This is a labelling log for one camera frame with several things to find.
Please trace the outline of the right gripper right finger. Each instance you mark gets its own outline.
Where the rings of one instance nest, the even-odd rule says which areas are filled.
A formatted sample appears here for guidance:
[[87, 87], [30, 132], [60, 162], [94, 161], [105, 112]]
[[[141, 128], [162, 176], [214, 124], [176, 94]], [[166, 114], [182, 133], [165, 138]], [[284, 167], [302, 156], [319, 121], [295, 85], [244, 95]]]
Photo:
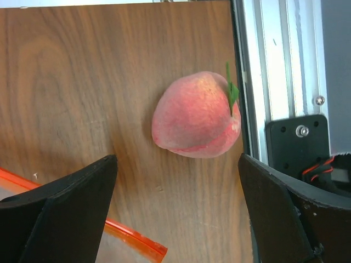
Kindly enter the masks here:
[[350, 262], [349, 197], [245, 154], [238, 166], [262, 262]]

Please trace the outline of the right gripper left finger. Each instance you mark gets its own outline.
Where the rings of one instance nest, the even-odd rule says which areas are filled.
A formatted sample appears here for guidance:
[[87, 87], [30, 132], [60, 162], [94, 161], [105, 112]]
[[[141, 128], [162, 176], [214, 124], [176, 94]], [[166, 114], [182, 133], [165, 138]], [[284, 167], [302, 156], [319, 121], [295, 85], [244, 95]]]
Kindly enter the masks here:
[[108, 155], [1, 200], [1, 262], [95, 262], [117, 171]]

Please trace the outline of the pink fake peach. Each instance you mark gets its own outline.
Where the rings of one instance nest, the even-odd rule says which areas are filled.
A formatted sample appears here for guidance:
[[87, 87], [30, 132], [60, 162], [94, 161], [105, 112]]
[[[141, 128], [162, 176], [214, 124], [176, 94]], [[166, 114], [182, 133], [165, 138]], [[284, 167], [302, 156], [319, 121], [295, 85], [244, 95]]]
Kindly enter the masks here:
[[152, 125], [154, 143], [190, 158], [214, 158], [236, 143], [241, 133], [239, 89], [231, 77], [201, 71], [174, 81], [159, 99]]

